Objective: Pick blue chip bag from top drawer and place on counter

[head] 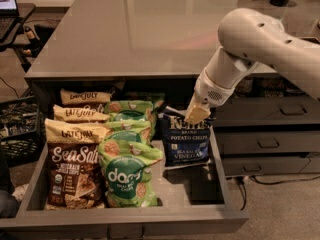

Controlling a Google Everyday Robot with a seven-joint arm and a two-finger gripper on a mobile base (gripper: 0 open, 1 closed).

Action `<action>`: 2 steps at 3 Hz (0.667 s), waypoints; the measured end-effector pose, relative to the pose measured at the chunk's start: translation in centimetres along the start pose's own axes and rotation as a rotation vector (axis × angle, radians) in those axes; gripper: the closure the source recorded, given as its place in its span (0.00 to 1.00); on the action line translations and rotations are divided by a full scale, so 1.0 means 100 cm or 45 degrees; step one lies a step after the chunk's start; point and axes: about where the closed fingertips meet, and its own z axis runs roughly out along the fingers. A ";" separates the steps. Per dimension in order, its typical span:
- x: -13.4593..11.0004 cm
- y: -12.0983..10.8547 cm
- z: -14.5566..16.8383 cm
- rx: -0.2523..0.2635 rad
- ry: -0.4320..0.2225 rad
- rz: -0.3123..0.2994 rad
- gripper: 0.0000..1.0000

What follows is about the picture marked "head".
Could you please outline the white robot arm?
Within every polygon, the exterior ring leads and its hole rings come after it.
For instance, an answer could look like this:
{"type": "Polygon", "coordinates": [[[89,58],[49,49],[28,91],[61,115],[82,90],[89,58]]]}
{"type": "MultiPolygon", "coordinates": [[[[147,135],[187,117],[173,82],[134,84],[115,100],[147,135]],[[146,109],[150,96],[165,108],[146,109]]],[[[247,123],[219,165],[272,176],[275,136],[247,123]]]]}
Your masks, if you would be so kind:
{"type": "Polygon", "coordinates": [[[320,46],[287,34],[277,19],[249,8],[226,14],[218,27],[220,47],[200,73],[185,121],[197,124],[223,105],[237,84],[264,64],[320,99],[320,46]]]}

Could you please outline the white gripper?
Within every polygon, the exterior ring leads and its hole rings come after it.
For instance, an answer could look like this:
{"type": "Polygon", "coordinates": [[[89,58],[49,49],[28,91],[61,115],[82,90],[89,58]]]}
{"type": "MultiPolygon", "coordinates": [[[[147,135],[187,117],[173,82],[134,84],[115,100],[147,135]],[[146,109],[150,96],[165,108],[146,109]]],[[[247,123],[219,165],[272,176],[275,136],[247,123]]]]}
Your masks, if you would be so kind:
{"type": "Polygon", "coordinates": [[[192,125],[208,118],[211,114],[210,107],[222,106],[233,94],[234,89],[218,86],[203,71],[196,81],[194,92],[185,114],[185,121],[192,125]]]}

